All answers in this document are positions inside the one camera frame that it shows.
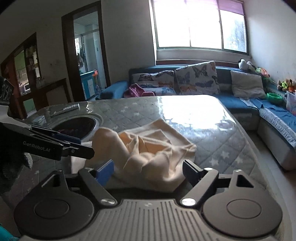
sofa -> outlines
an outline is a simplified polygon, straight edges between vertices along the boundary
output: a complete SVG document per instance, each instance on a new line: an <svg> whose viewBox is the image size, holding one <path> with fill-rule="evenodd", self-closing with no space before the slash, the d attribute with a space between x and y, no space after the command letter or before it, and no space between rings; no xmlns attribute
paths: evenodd
<svg viewBox="0 0 296 241"><path fill-rule="evenodd" d="M186 65L159 65L130 69L128 73L129 80L117 82L105 89L105 94L101 96L101 99L123 98L124 91L132 84L133 74L151 74L164 70L175 70L184 66ZM296 117L285 108L275 106L267 100L234 97L231 88L232 70L243 72L237 68L216 67L221 92L213 96L220 100L246 131L256 131L258 133L278 163L285 170L296 169ZM266 81L264 78L262 78L262 81L266 92L279 94L286 101L285 93L278 91L274 83Z"/></svg>

plastic bag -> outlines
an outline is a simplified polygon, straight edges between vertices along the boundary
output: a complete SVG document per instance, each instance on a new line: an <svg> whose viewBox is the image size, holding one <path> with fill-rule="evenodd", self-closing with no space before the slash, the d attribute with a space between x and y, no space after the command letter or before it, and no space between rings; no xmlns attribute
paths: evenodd
<svg viewBox="0 0 296 241"><path fill-rule="evenodd" d="M296 95L288 92L286 109L296 116Z"/></svg>

blue cabinet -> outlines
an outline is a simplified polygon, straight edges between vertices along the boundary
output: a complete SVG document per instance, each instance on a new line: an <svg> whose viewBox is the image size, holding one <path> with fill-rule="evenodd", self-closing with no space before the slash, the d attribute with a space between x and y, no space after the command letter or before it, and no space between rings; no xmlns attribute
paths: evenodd
<svg viewBox="0 0 296 241"><path fill-rule="evenodd" d="M80 75L84 97L86 100L95 95L94 73L94 71L90 71Z"/></svg>

green bowl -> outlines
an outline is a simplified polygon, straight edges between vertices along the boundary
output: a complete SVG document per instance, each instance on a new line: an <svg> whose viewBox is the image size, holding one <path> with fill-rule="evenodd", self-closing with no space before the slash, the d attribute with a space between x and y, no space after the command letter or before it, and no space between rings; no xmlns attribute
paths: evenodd
<svg viewBox="0 0 296 241"><path fill-rule="evenodd" d="M283 102L283 98L274 93L267 93L267 99L270 103L277 105L280 105Z"/></svg>

pink cloth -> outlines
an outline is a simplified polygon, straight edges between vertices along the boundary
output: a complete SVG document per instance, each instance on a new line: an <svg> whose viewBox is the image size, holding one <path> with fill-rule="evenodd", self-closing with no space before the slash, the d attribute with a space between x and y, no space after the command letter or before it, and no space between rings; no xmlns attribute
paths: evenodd
<svg viewBox="0 0 296 241"><path fill-rule="evenodd" d="M146 92L138 84L132 84L124 93L124 98L142 97L142 96L155 96L153 92Z"/></svg>

